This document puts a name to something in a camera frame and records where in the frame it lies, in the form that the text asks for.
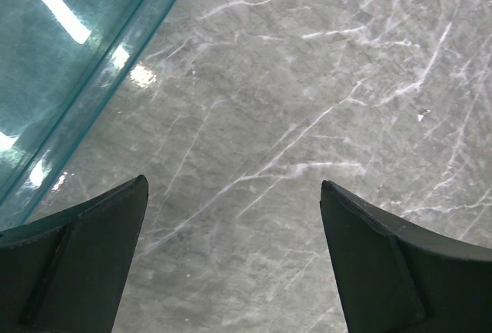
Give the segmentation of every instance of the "marble countertop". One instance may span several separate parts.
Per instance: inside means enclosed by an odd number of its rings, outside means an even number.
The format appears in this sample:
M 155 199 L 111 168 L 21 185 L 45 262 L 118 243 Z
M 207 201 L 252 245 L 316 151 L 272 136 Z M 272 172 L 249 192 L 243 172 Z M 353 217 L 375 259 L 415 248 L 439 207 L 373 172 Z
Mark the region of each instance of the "marble countertop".
M 344 332 L 330 179 L 492 247 L 492 0 L 178 0 L 37 216 L 137 174 L 115 333 Z

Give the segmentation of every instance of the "teal plastic tray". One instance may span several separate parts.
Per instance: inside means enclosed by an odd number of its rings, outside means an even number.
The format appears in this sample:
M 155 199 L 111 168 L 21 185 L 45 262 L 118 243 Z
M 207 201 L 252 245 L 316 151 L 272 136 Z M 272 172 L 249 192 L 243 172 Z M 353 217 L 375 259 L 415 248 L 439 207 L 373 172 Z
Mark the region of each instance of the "teal plastic tray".
M 175 0 L 0 0 L 0 230 L 50 189 Z

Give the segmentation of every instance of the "black object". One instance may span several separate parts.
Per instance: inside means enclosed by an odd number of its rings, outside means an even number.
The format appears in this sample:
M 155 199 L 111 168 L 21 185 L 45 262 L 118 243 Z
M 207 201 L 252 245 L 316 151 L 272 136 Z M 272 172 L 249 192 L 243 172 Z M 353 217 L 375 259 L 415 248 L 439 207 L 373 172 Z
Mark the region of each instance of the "black object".
M 492 250 L 428 231 L 330 181 L 321 216 L 350 333 L 492 332 Z
M 0 234 L 0 332 L 111 332 L 147 199 L 141 175 Z

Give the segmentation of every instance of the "gray marble surface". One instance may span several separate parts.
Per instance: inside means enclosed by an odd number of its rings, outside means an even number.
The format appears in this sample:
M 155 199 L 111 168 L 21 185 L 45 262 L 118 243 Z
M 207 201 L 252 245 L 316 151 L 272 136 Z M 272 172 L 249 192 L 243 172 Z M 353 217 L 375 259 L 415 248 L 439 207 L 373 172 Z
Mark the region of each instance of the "gray marble surface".
M 492 247 L 492 0 L 178 0 L 37 216 L 147 175 L 115 333 L 344 332 L 321 181 Z

